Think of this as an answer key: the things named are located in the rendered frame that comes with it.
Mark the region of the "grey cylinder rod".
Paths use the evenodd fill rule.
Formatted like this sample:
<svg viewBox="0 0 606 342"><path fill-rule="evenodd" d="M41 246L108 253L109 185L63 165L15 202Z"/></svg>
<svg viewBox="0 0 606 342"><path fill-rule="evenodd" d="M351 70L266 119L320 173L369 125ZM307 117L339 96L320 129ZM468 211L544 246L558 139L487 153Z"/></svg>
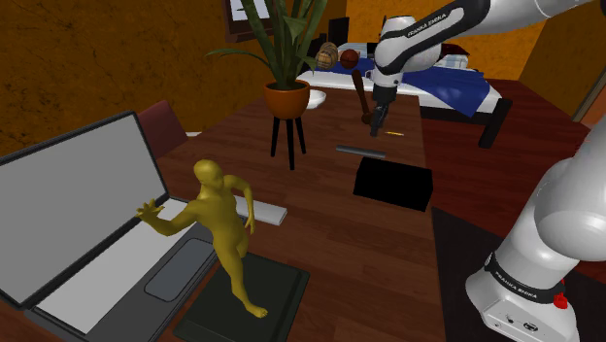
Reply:
<svg viewBox="0 0 606 342"><path fill-rule="evenodd" d="M374 158L385 158L387 155L385 152L368 150L368 149L352 147L352 146L345 146L345 145L337 145L336 151L340 152L340 153L356 154L356 155L361 155L361 156L365 156L365 157L374 157Z"/></svg>

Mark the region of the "brown ball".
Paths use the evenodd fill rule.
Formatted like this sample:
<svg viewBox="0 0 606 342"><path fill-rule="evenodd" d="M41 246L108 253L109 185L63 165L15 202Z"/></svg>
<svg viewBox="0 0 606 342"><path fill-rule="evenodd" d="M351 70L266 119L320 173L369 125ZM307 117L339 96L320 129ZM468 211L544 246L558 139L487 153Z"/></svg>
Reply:
<svg viewBox="0 0 606 342"><path fill-rule="evenodd" d="M356 50L347 49L339 53L339 62L347 70L353 69L357 65L359 58L360 53Z"/></svg>

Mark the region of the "white bowl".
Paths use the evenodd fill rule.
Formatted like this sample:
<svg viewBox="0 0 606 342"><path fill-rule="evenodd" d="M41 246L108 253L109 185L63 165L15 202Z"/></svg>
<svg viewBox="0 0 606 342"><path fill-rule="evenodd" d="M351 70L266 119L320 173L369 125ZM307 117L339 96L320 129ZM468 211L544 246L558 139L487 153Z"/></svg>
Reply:
<svg viewBox="0 0 606 342"><path fill-rule="evenodd" d="M309 94L309 100L306 109L312 110L319 107L326 99L326 93L321 90L311 89Z"/></svg>

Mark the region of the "black box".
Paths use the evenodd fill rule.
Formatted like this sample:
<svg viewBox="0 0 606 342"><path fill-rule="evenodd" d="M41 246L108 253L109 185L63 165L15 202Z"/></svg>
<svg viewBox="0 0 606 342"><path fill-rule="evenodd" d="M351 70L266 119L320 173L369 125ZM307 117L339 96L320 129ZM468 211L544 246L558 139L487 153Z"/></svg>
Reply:
<svg viewBox="0 0 606 342"><path fill-rule="evenodd" d="M426 211L432 192L430 169L366 156L353 186L354 195L420 212Z"/></svg>

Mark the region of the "bed with blue blanket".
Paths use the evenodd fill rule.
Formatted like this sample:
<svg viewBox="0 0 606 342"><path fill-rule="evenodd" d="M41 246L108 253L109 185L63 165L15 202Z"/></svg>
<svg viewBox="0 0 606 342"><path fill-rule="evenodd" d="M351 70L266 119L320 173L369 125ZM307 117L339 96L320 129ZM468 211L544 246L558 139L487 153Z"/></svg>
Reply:
<svg viewBox="0 0 606 342"><path fill-rule="evenodd" d="M377 43L346 43L339 51L352 49L360 51L361 59L356 69L362 74L365 91L373 90L371 72L373 54ZM397 88L397 94L417 96L421 106L421 117L431 120L456 121L484 125L479 147L489 149L496 139L500 127L506 119L513 101L506 99L484 78L484 74L462 68L466 66L466 55L447 54L436 66L429 69L406 73L403 82ZM459 67L453 67L449 58L461 57ZM305 71L298 80L310 86L326 88L353 89L352 70L337 66L327 70Z"/></svg>

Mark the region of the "potted plant on black stand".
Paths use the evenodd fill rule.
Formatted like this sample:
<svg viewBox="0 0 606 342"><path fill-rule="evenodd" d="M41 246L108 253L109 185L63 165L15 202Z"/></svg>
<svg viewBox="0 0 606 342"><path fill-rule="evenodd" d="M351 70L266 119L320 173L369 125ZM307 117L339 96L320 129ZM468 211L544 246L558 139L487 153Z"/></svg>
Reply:
<svg viewBox="0 0 606 342"><path fill-rule="evenodd" d="M305 152L301 116L307 109L310 85L298 79L303 65L317 67L308 55L309 47L320 23L327 0L294 0L292 10L285 0L263 0L272 24L273 35L266 33L254 0L241 0L247 21L264 55L260 61L267 66L274 80L263 86L266 106L274 117L270 155L276 154L280 123L286 124L289 168L295 168L294 138L299 138Z"/></svg>

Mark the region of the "dark wooden table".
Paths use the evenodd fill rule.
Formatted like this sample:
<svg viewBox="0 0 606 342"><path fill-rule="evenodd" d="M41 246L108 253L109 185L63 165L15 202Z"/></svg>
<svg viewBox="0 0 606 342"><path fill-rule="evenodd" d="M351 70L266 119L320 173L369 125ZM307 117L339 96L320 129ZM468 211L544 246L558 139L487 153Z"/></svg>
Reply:
<svg viewBox="0 0 606 342"><path fill-rule="evenodd" d="M174 196L197 195L193 166L209 158L247 180L256 200L287 208L279 226L257 224L250 249L310 273L288 342L444 342L430 214L355 196L359 157L336 151L362 146L424 165L418 99L401 95L390 106L386 129L403 137L372 138L350 90L329 90L303 126L306 151L297 141L294 169L285 149L270 155L259 99L157 164Z"/></svg>

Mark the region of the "white flat bar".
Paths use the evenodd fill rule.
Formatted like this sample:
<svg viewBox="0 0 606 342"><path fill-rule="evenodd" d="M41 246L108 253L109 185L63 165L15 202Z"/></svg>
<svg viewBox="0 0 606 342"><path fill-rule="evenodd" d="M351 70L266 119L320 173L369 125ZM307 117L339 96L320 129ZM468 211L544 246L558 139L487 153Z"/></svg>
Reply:
<svg viewBox="0 0 606 342"><path fill-rule="evenodd" d="M246 218L249 215L247 200L243 196L235 195L236 211L240 217ZM253 202L254 217L259 222L266 222L279 226L287 214L287 208L264 203L255 200Z"/></svg>

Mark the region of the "yellow human figure dark base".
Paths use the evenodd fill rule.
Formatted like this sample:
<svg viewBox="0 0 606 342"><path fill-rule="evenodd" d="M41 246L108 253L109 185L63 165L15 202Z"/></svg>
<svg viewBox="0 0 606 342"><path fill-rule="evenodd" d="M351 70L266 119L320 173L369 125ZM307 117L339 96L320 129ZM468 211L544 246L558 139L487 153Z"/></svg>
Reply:
<svg viewBox="0 0 606 342"><path fill-rule="evenodd" d="M136 216L156 232L174 235L195 222L208 228L221 268L174 329L185 342L286 342L309 273L248 252L254 233L253 194L243 179L202 159L193 167L201 188L173 219L154 201Z"/></svg>

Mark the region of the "dark red chair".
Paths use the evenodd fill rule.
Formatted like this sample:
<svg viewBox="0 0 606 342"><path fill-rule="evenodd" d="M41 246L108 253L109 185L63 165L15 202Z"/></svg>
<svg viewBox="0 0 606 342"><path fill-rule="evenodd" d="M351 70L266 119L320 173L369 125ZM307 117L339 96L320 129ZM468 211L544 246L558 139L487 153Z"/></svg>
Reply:
<svg viewBox="0 0 606 342"><path fill-rule="evenodd" d="M188 140L166 100L159 101L139 113L138 119L155 158L163 157Z"/></svg>

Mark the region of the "grey open laptop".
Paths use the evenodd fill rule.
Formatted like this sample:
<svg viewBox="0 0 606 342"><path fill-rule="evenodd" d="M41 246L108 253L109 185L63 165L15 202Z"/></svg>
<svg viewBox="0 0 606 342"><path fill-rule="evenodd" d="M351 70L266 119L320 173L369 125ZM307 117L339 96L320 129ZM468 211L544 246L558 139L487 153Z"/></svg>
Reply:
<svg viewBox="0 0 606 342"><path fill-rule="evenodd" d="M123 112L0 158L0 299L65 342L156 342L216 259Z"/></svg>

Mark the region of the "dark framed wall picture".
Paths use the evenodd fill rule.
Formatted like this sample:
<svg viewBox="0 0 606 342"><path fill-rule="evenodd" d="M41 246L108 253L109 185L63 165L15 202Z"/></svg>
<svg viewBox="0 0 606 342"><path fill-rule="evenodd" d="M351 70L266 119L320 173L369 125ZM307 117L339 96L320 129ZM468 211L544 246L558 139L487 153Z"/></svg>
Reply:
<svg viewBox="0 0 606 342"><path fill-rule="evenodd" d="M220 0L225 26L225 42L241 43L253 40L255 35L251 28L242 0ZM264 0L253 0L262 28L268 35L273 34L272 23Z"/></svg>

